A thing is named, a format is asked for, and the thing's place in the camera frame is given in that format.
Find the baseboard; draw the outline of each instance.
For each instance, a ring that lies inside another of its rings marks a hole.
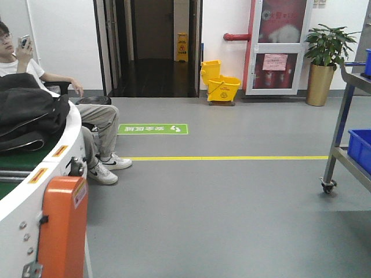
[[[330,90],[328,97],[342,97],[344,94],[344,90]],[[200,90],[199,93],[200,97],[208,97],[207,90]],[[370,94],[364,93],[363,91],[355,91],[355,96],[371,96]],[[246,95],[244,90],[238,90],[235,96],[235,100],[245,100],[245,99],[262,99],[262,98],[269,98],[269,99],[283,99],[283,98],[306,98],[307,97],[307,90],[298,90],[297,94],[295,95],[270,95],[270,96],[260,96],[260,95]]]

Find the wooden door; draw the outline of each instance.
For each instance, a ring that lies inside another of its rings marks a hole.
[[[173,58],[173,0],[133,0],[136,58]]]

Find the fire cabinet glass door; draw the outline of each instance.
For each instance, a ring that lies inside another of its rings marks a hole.
[[[258,43],[299,43],[307,0],[264,0]]]
[[[313,0],[252,1],[246,94],[297,94]]]

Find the red pipe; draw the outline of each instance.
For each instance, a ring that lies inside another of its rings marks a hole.
[[[225,33],[223,39],[225,41],[249,41],[251,39],[251,34],[233,35]]]

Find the cart caster wheel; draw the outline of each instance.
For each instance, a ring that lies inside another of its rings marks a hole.
[[[331,185],[323,185],[323,191],[324,191],[326,194],[330,194],[333,188],[334,188],[334,187],[331,186]]]
[[[331,193],[334,186],[337,186],[337,182],[334,181],[334,180],[331,180],[331,182],[324,182],[323,177],[321,177],[320,180],[321,180],[321,184],[322,184],[322,187],[323,187],[323,191],[326,194]]]

